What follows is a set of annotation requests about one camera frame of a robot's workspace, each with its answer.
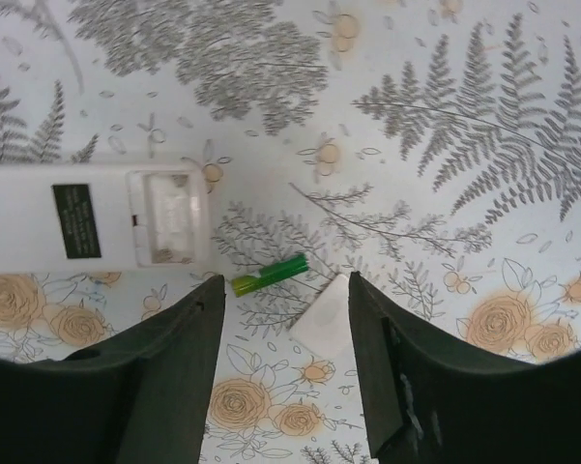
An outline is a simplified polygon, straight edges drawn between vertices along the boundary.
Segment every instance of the patterned fabric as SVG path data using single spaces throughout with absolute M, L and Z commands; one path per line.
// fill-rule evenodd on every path
M 366 463 L 349 348 L 287 329 L 337 273 L 483 349 L 581 348 L 581 0 L 0 0 L 0 163 L 194 160 L 210 269 L 0 275 L 0 357 L 60 359 L 214 273 L 201 462 Z

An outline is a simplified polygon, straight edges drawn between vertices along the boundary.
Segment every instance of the white eraser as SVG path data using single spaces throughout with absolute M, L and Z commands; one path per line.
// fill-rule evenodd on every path
M 290 336 L 320 358 L 334 358 L 352 341 L 348 277 L 338 275 L 290 329 Z

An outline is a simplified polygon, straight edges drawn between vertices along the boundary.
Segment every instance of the floral tablecloth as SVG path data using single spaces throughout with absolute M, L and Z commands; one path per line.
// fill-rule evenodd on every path
M 352 348 L 287 333 L 337 273 L 494 353 L 581 348 L 581 0 L 0 0 L 0 163 L 149 159 L 200 164 L 215 264 L 0 275 L 0 357 L 303 251 L 228 296 L 202 462 L 369 462 Z

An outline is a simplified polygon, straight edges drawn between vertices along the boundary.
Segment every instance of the black label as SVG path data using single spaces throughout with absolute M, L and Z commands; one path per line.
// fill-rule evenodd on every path
M 52 186 L 67 258 L 101 258 L 90 189 L 86 184 Z

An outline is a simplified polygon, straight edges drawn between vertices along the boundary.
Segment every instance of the green marker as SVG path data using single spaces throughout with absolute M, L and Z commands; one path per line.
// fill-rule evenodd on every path
M 288 261 L 272 264 L 253 274 L 243 275 L 232 280 L 232 289 L 237 297 L 255 292 L 281 282 L 286 278 L 296 276 L 309 270 L 304 254 L 299 254 Z

